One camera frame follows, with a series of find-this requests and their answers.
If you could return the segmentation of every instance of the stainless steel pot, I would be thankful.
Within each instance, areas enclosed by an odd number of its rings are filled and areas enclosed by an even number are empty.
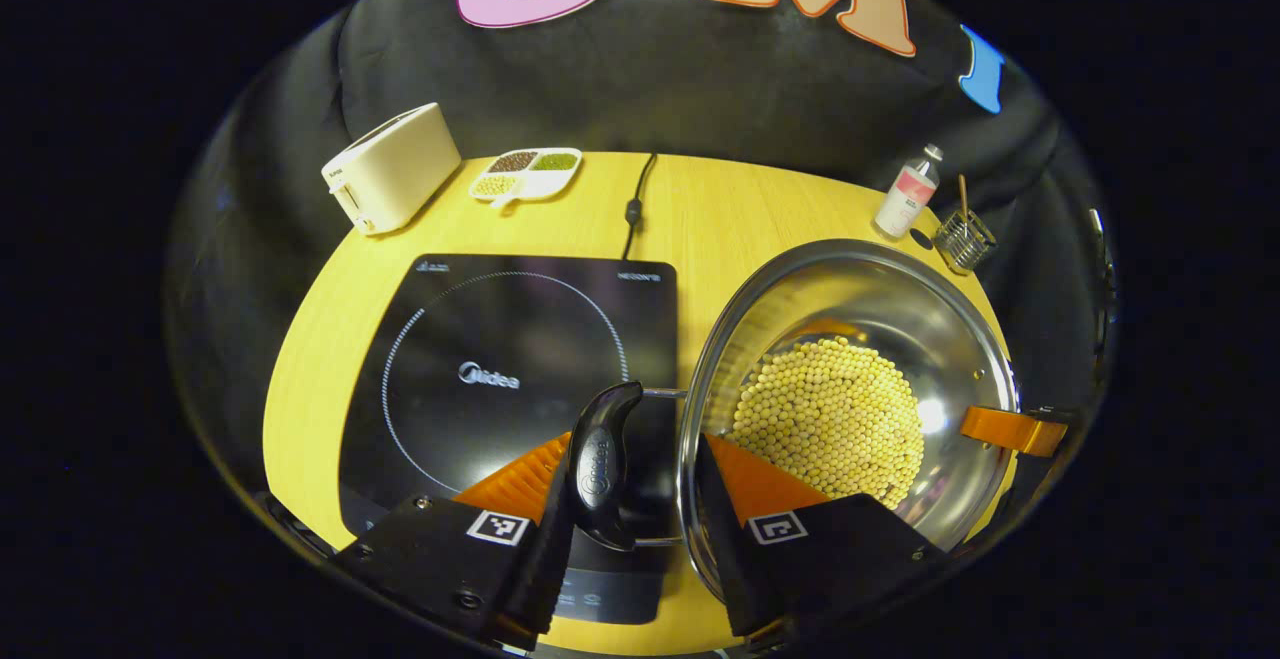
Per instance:
[[[892,360],[919,399],[924,459],[896,513],[943,552],[995,499],[1010,450],[961,436],[965,408],[1018,412],[1012,371],[995,331],[951,280],[909,255],[868,241],[818,241],[765,264],[726,305],[690,381],[676,476],[681,532],[694,568],[723,601],[699,511],[695,477],[703,433],[730,430],[751,367],[796,340],[827,339],[837,322],[850,343]]]

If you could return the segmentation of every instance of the midea logo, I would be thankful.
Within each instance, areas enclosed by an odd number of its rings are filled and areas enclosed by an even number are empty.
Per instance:
[[[608,436],[595,438],[595,453],[590,457],[590,468],[586,472],[586,481],[582,482],[582,491],[588,494],[604,494],[609,490],[609,470],[612,441]]]
[[[488,384],[490,386],[507,386],[507,389],[520,389],[517,377],[502,376],[498,372],[486,372],[480,369],[480,363],[462,362],[458,367],[458,377],[462,384]]]

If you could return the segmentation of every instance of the wooden chopstick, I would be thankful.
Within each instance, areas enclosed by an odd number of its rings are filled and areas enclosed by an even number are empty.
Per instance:
[[[960,216],[964,218],[964,235],[969,235],[969,193],[964,189],[964,175],[960,175]]]

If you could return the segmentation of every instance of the round wooden table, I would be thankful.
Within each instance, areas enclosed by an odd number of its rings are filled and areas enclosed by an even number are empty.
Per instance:
[[[584,154],[577,175],[556,197],[495,211],[467,196],[493,157],[468,159],[403,229],[388,235],[349,232],[306,294],[280,348],[266,398],[262,450],[268,481],[293,514],[335,548],[356,536],[342,522],[338,457],[356,377],[406,267],[421,253],[517,253],[618,258],[623,209],[648,154]],[[316,177],[316,189],[323,189]],[[929,264],[955,285],[1009,349],[974,276],[956,276],[936,250],[910,235],[884,241],[872,229],[883,193],[863,186],[755,164],[659,156],[644,182],[644,220],[628,258],[668,262],[678,284],[677,377],[689,385],[709,330],[733,290],[756,267],[797,244],[860,239],[891,244]],[[933,235],[924,209],[915,228]],[[987,525],[1005,480],[970,536]],[[623,626],[557,617],[541,642],[604,654],[662,655],[739,644],[723,605],[681,555],[668,568],[657,618]]]

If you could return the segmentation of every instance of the bottle label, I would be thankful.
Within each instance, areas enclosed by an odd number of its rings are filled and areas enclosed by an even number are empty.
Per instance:
[[[915,171],[911,171],[910,168],[902,168],[902,171],[897,175],[895,186],[902,195],[906,195],[906,198],[918,205],[928,203],[929,198],[933,197],[932,186],[924,184],[924,182],[919,179],[919,175],[916,175]]]

